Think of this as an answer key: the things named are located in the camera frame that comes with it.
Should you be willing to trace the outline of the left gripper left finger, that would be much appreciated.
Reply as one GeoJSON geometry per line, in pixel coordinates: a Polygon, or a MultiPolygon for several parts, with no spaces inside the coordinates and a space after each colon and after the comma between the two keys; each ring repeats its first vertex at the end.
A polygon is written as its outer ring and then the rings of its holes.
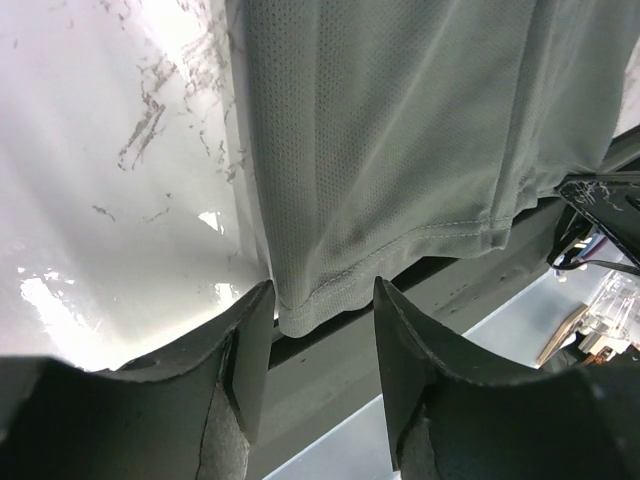
{"type": "Polygon", "coordinates": [[[260,425],[275,292],[116,371],[1,360],[5,479],[242,479],[260,425]]]}

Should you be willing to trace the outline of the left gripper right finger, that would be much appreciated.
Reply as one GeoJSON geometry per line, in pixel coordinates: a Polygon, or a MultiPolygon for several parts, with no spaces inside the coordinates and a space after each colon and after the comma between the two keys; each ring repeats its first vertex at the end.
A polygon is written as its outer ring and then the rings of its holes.
{"type": "Polygon", "coordinates": [[[377,279],[374,328],[393,468],[405,479],[635,479],[639,369],[558,373],[500,357],[377,279]]]}

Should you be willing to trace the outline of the dark grey t shirt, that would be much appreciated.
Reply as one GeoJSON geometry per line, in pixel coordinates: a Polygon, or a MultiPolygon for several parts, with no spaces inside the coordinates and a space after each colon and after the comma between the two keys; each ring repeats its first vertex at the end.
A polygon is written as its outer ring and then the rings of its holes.
{"type": "Polygon", "coordinates": [[[232,1],[281,332],[505,247],[614,136],[635,1],[232,1]]]}

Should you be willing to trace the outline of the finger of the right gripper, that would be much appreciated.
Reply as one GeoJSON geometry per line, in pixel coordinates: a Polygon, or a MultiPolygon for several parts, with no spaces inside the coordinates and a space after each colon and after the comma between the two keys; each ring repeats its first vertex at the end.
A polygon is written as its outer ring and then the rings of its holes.
{"type": "Polygon", "coordinates": [[[639,173],[569,176],[556,189],[633,264],[639,264],[639,173]]]}

